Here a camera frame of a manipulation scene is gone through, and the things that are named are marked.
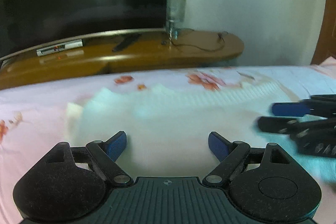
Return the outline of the white knit sweater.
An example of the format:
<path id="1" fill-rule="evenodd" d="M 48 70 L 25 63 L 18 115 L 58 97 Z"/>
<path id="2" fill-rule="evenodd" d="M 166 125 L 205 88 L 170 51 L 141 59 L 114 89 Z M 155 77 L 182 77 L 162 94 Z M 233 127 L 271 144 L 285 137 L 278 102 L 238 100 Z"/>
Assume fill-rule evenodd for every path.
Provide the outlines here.
<path id="1" fill-rule="evenodd" d="M 255 126 L 272 103 L 293 99 L 295 95 L 275 81 L 219 91 L 155 85 L 115 93 L 103 88 L 90 99 L 68 105 L 65 139 L 82 146 L 124 131 L 127 148 L 118 163 L 131 176 L 203 177 L 217 164 L 207 145 L 209 133 L 215 131 L 252 147 L 278 143 L 312 176 L 333 182 L 335 160 L 300 155 L 288 137 L 264 134 Z"/>

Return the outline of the brown wooden door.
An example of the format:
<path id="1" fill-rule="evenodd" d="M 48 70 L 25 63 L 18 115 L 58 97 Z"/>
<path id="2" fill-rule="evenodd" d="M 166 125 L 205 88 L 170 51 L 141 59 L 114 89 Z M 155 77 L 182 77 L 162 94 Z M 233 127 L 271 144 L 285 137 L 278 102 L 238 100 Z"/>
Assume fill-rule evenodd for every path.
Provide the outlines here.
<path id="1" fill-rule="evenodd" d="M 311 64 L 335 58 L 335 0 L 326 0 L 321 31 Z"/>

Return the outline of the pink floral bed sheet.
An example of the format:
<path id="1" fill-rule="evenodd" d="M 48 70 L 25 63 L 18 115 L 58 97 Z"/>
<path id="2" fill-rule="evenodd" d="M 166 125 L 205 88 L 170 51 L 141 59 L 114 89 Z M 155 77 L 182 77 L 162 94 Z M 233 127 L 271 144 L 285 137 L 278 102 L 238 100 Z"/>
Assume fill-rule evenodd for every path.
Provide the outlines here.
<path id="1" fill-rule="evenodd" d="M 1 91 L 1 223 L 22 219 L 13 202 L 15 183 L 56 143 L 66 141 L 67 108 L 92 98 L 101 89 L 115 93 L 140 92 L 163 85 L 171 90 L 190 86 L 209 91 L 244 84 L 275 81 L 298 101 L 315 94 L 335 92 L 333 66 L 232 67 L 132 72 L 62 80 Z M 335 181 L 315 178 L 322 202 L 318 223 L 335 223 Z"/>

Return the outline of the wooden tv cabinet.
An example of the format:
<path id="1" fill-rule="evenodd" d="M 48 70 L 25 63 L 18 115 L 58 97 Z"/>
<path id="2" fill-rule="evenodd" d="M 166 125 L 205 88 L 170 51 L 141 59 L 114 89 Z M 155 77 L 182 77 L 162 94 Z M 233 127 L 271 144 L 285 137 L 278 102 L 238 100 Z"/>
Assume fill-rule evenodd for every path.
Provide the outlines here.
<path id="1" fill-rule="evenodd" d="M 1 89 L 49 81 L 156 69 L 193 68 L 232 60 L 244 43 L 227 32 L 182 31 L 169 42 L 163 32 L 143 33 L 126 49 L 112 52 L 122 36 L 91 38 L 85 46 L 38 56 L 28 51 L 2 63 Z"/>

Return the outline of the silver set-top box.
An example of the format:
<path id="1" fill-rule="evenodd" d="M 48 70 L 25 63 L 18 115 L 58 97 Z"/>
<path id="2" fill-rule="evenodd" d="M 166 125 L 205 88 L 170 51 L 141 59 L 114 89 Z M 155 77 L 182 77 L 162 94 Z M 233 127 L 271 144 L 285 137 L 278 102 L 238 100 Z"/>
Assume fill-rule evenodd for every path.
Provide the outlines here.
<path id="1" fill-rule="evenodd" d="M 72 40 L 68 42 L 58 43 L 53 46 L 40 48 L 40 49 L 37 49 L 36 52 L 38 56 L 45 56 L 45 55 L 50 55 L 56 52 L 71 50 L 74 48 L 80 48 L 82 46 L 83 46 L 83 40 L 77 39 L 77 40 Z"/>

